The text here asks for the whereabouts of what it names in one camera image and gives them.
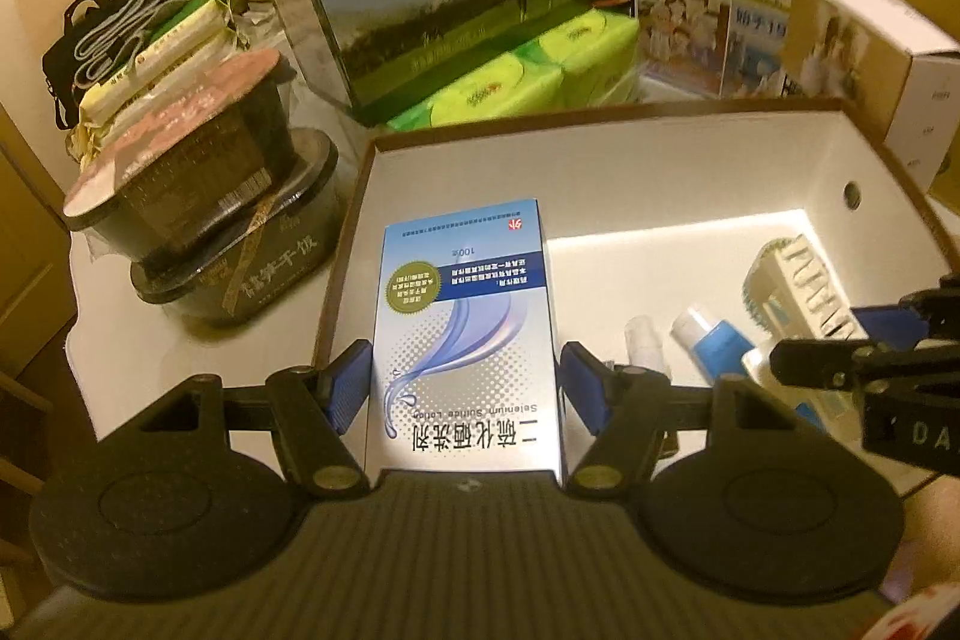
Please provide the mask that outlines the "blue white lotion box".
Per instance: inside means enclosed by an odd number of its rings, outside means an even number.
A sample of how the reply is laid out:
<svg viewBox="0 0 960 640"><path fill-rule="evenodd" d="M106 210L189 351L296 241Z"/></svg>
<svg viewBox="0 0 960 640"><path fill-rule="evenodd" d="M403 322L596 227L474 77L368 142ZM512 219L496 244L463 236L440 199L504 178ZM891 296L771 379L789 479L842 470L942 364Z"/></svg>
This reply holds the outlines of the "blue white lotion box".
<svg viewBox="0 0 960 640"><path fill-rule="evenodd" d="M482 206L387 227L366 468L560 474L539 206Z"/></svg>

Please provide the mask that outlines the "lower black food bowl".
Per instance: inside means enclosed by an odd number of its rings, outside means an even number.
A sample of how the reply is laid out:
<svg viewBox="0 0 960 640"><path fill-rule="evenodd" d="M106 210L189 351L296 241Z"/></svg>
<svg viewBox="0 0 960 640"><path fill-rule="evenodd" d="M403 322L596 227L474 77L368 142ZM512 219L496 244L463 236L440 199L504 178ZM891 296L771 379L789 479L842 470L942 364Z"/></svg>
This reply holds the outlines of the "lower black food bowl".
<svg viewBox="0 0 960 640"><path fill-rule="evenodd" d="M217 328L251 320L334 253L345 203L338 151L324 131L291 131L298 160L283 184L166 271L130 266L140 301Z"/></svg>

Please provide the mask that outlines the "stack of flat packets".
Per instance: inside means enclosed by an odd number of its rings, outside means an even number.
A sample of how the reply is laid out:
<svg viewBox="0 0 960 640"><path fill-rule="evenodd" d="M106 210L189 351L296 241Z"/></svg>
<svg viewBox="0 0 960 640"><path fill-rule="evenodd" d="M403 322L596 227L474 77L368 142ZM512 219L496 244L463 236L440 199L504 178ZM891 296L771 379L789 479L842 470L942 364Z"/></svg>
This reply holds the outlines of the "stack of flat packets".
<svg viewBox="0 0 960 640"><path fill-rule="evenodd" d="M149 104L174 91L205 65L242 49L233 13L224 0L187 0L127 65L83 97L78 125L68 132L71 157L87 166L106 143L143 117Z"/></svg>

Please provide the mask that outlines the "green tissue pack right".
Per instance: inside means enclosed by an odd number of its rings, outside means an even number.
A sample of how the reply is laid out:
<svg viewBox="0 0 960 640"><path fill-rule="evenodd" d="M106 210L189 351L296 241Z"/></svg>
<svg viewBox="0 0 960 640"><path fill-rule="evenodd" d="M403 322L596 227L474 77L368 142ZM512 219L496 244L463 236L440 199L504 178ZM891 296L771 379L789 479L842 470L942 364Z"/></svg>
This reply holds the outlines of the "green tissue pack right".
<svg viewBox="0 0 960 640"><path fill-rule="evenodd" d="M624 106L640 89L640 25L630 14L590 10L524 42L514 51L562 79L557 109Z"/></svg>

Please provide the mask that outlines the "green tissue pack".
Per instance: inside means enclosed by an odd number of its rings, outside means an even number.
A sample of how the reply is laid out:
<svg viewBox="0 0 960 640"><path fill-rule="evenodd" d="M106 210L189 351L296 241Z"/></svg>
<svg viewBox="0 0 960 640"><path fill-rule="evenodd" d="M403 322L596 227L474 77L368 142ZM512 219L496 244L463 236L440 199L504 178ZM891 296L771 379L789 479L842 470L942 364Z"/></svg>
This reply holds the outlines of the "green tissue pack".
<svg viewBox="0 0 960 640"><path fill-rule="evenodd" d="M640 89L640 25L630 14L590 10L524 42L514 51L562 79L557 109L624 106Z"/></svg>
<svg viewBox="0 0 960 640"><path fill-rule="evenodd" d="M555 106L562 84L560 67L503 53L395 115L387 128L425 130L542 112Z"/></svg>

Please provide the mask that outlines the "black food bowl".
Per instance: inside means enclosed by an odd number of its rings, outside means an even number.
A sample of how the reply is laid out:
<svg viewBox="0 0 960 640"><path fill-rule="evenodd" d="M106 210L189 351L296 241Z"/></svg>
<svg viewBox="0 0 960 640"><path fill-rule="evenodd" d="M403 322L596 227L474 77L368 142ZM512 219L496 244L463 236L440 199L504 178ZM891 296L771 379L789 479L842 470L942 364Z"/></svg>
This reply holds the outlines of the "black food bowl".
<svg viewBox="0 0 960 640"><path fill-rule="evenodd" d="M291 131L298 160L283 184L166 271L130 266L140 301L217 328L251 320L334 253L345 203L338 151L324 131Z"/></svg>
<svg viewBox="0 0 960 640"><path fill-rule="evenodd" d="M68 229L143 266L185 259L295 167L280 97L291 76L274 47L203 70L83 170L65 197Z"/></svg>

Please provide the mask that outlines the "brown open shoebox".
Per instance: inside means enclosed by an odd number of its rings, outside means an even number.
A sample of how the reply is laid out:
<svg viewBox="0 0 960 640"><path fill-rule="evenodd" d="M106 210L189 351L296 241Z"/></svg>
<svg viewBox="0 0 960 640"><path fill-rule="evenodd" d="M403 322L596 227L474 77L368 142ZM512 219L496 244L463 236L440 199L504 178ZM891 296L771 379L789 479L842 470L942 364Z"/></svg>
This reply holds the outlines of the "brown open shoebox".
<svg viewBox="0 0 960 640"><path fill-rule="evenodd" d="M524 198L539 203L556 339L608 360L625 358L631 319L667 331L692 305L755 336L743 278L778 237L807 237L856 305L958 266L923 193L838 104L651 104L384 136L348 208L317 360L373 333L387 227Z"/></svg>

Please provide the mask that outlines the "blue white tube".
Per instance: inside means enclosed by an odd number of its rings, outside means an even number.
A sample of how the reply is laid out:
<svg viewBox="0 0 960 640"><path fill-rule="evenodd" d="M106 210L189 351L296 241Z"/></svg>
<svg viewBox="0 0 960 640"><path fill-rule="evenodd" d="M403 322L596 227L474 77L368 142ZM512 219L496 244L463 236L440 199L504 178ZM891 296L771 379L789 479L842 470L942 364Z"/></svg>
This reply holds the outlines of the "blue white tube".
<svg viewBox="0 0 960 640"><path fill-rule="evenodd" d="M709 385L728 375L747 375L743 356L754 349L754 343L732 323L716 319L708 310L698 305L685 308L670 326L670 335L683 347Z"/></svg>

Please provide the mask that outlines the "white ampoule tray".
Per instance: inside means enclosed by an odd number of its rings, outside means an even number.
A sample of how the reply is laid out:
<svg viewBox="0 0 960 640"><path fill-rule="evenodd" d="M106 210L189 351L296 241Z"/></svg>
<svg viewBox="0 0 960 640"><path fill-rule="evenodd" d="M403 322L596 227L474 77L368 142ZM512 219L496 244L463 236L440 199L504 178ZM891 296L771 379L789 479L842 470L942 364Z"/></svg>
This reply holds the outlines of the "white ampoule tray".
<svg viewBox="0 0 960 640"><path fill-rule="evenodd" d="M807 237L797 236L773 252L775 287L766 312L780 338L866 339L867 333L836 287Z"/></svg>

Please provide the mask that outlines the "green tissue pack left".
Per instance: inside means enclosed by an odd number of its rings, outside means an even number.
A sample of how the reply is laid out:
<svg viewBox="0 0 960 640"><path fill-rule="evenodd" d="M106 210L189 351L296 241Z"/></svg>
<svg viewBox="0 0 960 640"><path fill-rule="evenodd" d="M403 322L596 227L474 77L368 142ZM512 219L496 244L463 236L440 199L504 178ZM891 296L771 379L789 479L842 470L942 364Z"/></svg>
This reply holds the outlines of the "green tissue pack left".
<svg viewBox="0 0 960 640"><path fill-rule="evenodd" d="M562 84L560 67L503 53L395 115L387 128L425 130L542 112L555 106Z"/></svg>

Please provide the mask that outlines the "upper black food bowl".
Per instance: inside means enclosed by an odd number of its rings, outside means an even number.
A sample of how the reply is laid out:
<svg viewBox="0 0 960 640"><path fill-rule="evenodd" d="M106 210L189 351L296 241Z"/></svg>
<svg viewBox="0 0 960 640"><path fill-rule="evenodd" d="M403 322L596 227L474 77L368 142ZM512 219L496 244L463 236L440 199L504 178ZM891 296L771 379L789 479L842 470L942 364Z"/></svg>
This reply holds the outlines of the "upper black food bowl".
<svg viewBox="0 0 960 640"><path fill-rule="evenodd" d="M83 170L65 197L68 229L143 266L185 259L295 167L280 97L291 76L274 47L203 70Z"/></svg>

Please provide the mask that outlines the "teal round hairbrush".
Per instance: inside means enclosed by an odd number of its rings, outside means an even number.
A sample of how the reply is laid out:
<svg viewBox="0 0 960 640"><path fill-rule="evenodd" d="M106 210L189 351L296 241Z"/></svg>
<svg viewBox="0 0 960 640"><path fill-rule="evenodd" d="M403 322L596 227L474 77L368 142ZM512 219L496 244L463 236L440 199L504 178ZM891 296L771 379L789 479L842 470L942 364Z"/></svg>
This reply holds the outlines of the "teal round hairbrush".
<svg viewBox="0 0 960 640"><path fill-rule="evenodd" d="M745 276L742 284L743 307L750 315L750 319L754 320L766 333L773 336L778 334L778 327L771 320L770 315L766 314L763 304L768 301L771 292L775 289L775 283L771 281L770 275L763 269L763 265L772 259L778 250L788 247L789 242L791 242L789 237L778 237L766 242L758 252L754 263L748 269L747 276Z"/></svg>

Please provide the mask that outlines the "white printed carton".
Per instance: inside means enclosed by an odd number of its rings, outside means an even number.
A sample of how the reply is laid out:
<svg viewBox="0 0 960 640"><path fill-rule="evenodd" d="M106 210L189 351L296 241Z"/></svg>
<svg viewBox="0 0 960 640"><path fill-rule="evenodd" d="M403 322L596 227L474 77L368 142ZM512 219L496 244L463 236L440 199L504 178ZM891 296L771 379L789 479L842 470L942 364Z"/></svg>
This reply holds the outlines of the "white printed carton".
<svg viewBox="0 0 960 640"><path fill-rule="evenodd" d="M793 0L781 60L807 97L866 117L921 190L958 130L958 42L903 0Z"/></svg>

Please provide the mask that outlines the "clear small spray bottle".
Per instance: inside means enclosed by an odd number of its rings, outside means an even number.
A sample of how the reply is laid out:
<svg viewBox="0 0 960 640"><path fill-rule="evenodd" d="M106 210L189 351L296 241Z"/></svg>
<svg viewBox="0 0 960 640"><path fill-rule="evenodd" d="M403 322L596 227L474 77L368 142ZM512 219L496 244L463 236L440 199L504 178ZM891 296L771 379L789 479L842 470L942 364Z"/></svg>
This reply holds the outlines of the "clear small spray bottle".
<svg viewBox="0 0 960 640"><path fill-rule="evenodd" d="M628 364L669 377L661 337L647 315L636 315L625 325L625 344Z"/></svg>

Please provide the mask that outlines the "wooden cabinet door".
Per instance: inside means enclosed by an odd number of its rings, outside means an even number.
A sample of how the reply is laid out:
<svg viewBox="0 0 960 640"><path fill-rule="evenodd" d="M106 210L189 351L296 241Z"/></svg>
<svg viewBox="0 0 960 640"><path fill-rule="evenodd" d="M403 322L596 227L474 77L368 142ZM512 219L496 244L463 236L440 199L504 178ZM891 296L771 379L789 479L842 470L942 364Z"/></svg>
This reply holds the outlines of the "wooden cabinet door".
<svg viewBox="0 0 960 640"><path fill-rule="evenodd" d="M2 372L18 377L76 315L62 197L2 110Z"/></svg>

